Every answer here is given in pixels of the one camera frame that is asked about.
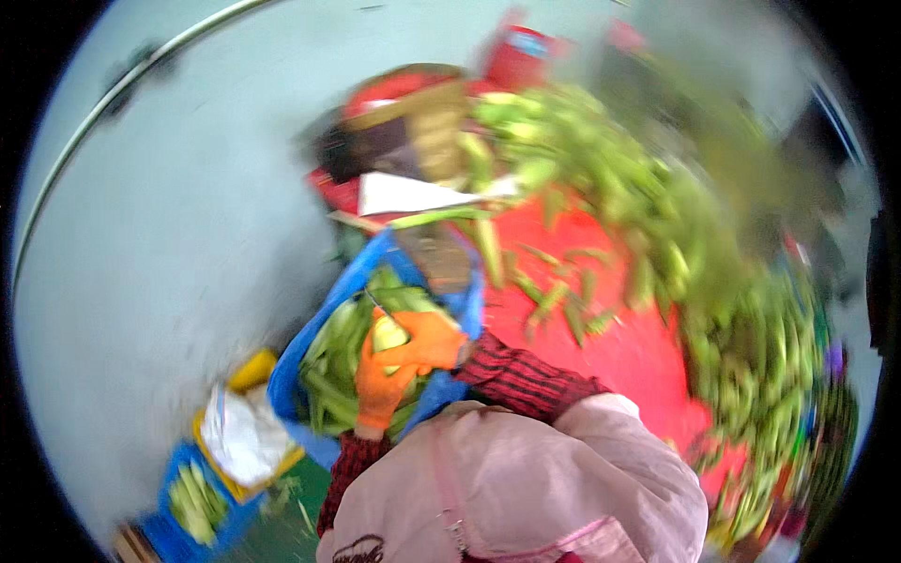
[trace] hand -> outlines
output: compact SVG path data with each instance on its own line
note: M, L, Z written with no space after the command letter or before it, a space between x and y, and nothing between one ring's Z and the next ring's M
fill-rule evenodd
M377 353L374 356L376 362L384 366L413 364L423 375L433 368L454 369L458 366L460 347L467 336L442 315L399 312L394 317L410 333L410 341Z
M376 319L381 315L378 310L373 313ZM369 334L363 340L363 346L359 351L356 375L359 400L358 428L368 427L382 431L387 428L391 424L391 415L404 397L404 390L419 371L416 364L404 364L394 374L388 375L385 373L385 367L389 365L392 364L386 364L372 355L372 329L369 329Z

